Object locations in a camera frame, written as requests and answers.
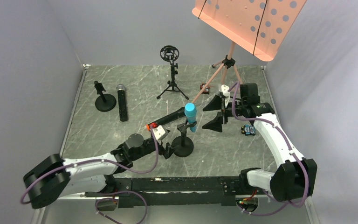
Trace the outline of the black clip desk mic stand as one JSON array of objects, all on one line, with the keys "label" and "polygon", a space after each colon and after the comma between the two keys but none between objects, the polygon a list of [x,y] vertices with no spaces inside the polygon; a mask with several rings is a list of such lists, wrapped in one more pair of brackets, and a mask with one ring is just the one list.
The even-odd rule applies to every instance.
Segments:
[{"label": "black clip desk mic stand", "polygon": [[177,130],[180,131],[180,136],[176,137],[172,141],[173,153],[178,157],[188,157],[194,150],[193,141],[187,137],[187,129],[190,127],[195,127],[197,122],[188,123],[186,122],[177,125]]}]

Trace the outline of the blue microphone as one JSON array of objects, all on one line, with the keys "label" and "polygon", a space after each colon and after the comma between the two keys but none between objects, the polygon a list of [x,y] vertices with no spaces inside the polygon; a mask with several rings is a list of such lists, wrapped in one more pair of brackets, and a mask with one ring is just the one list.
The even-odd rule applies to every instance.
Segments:
[{"label": "blue microphone", "polygon": [[189,125],[196,123],[197,109],[194,103],[187,103],[185,105],[184,113]]}]

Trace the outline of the black microphone orange end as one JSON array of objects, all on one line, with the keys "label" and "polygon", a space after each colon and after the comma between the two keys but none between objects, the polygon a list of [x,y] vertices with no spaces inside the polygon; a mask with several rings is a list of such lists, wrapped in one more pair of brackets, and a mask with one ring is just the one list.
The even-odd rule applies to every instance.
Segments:
[{"label": "black microphone orange end", "polygon": [[184,116],[185,116],[185,108],[181,107],[178,110],[176,110],[170,114],[167,114],[164,117],[157,119],[156,121],[153,121],[153,122],[147,124],[146,128],[148,130],[150,130],[150,128],[155,128],[157,126],[166,125],[166,124],[173,122],[173,121],[175,121],[179,118],[182,118]]}]

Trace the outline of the black small desk mic stand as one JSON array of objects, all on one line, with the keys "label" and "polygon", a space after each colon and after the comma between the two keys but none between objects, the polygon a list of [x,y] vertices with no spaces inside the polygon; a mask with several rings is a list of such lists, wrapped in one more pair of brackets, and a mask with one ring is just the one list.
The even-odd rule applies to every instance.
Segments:
[{"label": "black small desk mic stand", "polygon": [[114,109],[117,104],[116,98],[106,92],[102,83],[94,81],[94,87],[99,95],[95,100],[95,107],[100,112],[108,112]]}]

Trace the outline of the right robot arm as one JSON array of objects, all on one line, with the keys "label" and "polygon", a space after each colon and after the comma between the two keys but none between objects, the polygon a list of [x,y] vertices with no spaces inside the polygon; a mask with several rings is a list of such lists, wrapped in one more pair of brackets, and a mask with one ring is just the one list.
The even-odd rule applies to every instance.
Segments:
[{"label": "right robot arm", "polygon": [[203,126],[216,132],[222,132],[222,125],[227,123],[229,117],[248,121],[256,133],[263,137],[274,157],[277,166],[275,172],[261,168],[242,170],[239,175],[241,188],[265,190],[276,201],[295,207],[302,206],[307,197],[313,194],[316,162],[306,159],[289,140],[273,107],[261,102],[257,84],[236,82],[232,87],[222,85],[203,111],[218,112],[212,121]]}]

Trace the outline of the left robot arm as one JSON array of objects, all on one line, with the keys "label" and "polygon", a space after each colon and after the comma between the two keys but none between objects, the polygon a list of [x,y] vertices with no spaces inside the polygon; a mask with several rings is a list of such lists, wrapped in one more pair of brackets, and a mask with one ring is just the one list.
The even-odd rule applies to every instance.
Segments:
[{"label": "left robot arm", "polygon": [[169,143],[164,146],[159,142],[164,137],[164,134],[157,134],[144,139],[140,134],[132,134],[109,153],[83,159],[52,154],[23,176],[26,190],[20,203],[39,209],[62,196],[82,192],[106,194],[112,189],[114,174],[137,172],[132,168],[134,161],[151,153],[170,158],[174,148]]}]

